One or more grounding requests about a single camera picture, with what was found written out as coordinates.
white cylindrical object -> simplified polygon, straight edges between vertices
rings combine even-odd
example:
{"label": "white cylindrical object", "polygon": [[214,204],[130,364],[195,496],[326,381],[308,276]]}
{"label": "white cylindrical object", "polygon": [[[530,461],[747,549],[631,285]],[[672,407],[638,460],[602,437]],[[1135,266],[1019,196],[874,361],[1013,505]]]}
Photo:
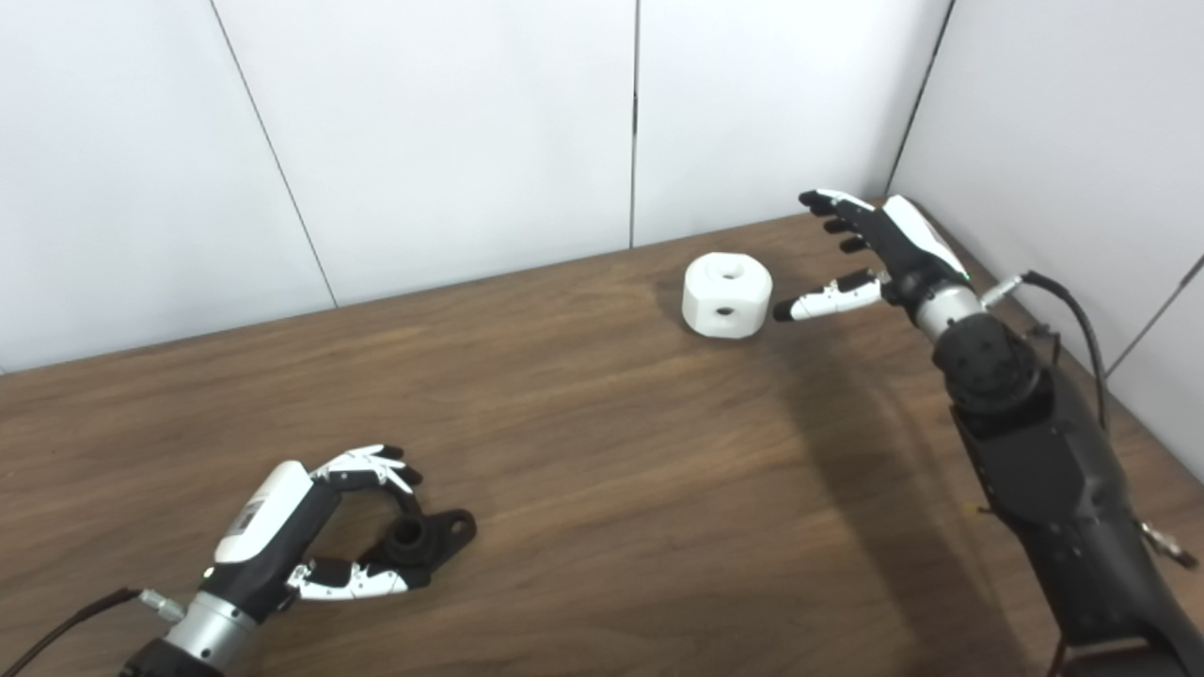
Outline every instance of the white cylindrical object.
{"label": "white cylindrical object", "polygon": [[681,316],[691,329],[714,338],[743,338],[765,324],[773,278],[748,254],[712,252],[685,270]]}

black robot arm segment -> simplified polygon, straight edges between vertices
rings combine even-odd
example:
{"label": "black robot arm segment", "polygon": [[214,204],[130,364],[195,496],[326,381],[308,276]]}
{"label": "black robot arm segment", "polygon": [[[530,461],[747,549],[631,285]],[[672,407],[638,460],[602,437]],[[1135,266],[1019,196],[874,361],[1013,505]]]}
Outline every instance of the black robot arm segment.
{"label": "black robot arm segment", "polygon": [[[1103,649],[1073,659],[1066,673],[1204,677],[1204,638],[1146,542],[1181,564],[1194,560],[1134,516],[1105,417],[1097,422],[1066,376],[987,312],[964,267],[907,199],[896,195],[875,208],[843,193],[813,190],[801,201],[837,217],[825,224],[828,232],[855,234],[856,246],[842,249],[878,254],[885,265],[877,276],[881,298],[903,307],[932,341],[933,364],[945,377],[954,420],[992,512],[1025,548],[1064,642]],[[1040,281],[1054,293],[1061,289],[1043,276],[1013,282]],[[836,284],[826,296],[785,301],[775,317],[798,320],[824,314],[815,308],[857,307],[839,298]],[[1092,358],[1098,363],[1094,351]],[[1103,646],[1117,640],[1145,646]]]}

white wall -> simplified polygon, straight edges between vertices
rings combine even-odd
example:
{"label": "white wall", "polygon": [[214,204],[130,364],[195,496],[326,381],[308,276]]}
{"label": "white wall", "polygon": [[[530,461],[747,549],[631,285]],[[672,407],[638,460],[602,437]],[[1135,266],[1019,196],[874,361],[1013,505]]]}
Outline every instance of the white wall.
{"label": "white wall", "polygon": [[206,2],[0,5],[0,366],[331,307]]}
{"label": "white wall", "polygon": [[1204,282],[1168,308],[1112,373],[1112,392],[1204,479]]}
{"label": "white wall", "polygon": [[[1204,4],[957,2],[892,192],[997,276],[1079,298],[1111,363],[1204,253]],[[1114,393],[1204,477],[1199,278],[1123,363]],[[1085,358],[1069,312],[1038,317]]]}
{"label": "white wall", "polygon": [[645,0],[635,163],[635,0],[7,4],[0,367],[880,193],[946,4]]}
{"label": "white wall", "polygon": [[878,196],[950,0],[644,0],[635,241]]}
{"label": "white wall", "polygon": [[218,10],[338,302],[627,247],[635,0]]}

hole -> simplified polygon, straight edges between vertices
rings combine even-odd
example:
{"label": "hole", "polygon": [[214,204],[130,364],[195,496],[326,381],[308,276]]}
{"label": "hole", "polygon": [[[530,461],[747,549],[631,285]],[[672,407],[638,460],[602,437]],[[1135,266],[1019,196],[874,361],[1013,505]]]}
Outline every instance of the hole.
{"label": "hole", "polygon": [[718,261],[715,264],[714,271],[719,273],[719,277],[724,279],[736,279],[744,275],[744,264],[740,261]]}
{"label": "hole", "polygon": [[413,546],[423,537],[423,523],[414,518],[399,519],[393,537],[401,546]]}

metal connector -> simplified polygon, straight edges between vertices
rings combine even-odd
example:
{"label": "metal connector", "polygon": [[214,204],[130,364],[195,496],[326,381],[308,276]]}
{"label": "metal connector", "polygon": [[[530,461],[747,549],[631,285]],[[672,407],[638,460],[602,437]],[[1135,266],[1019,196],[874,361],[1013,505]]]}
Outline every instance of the metal connector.
{"label": "metal connector", "polygon": [[1008,279],[1004,279],[1003,282],[987,289],[986,293],[984,293],[982,296],[979,299],[979,301],[982,304],[984,307],[990,308],[991,306],[995,306],[999,301],[1007,299],[1008,295],[1015,292],[1016,287],[1020,287],[1023,282],[1025,282],[1023,278],[1020,277],[1019,275],[1009,277]]}
{"label": "metal connector", "polygon": [[147,588],[138,595],[138,601],[154,610],[167,623],[179,623],[184,619],[184,607],[176,600]]}
{"label": "metal connector", "polygon": [[1185,551],[1170,535],[1158,531],[1149,522],[1138,522],[1138,528],[1141,529],[1141,535],[1145,536],[1146,542],[1150,543],[1153,552],[1173,559],[1184,569],[1194,570],[1199,566],[1199,560],[1192,553]]}

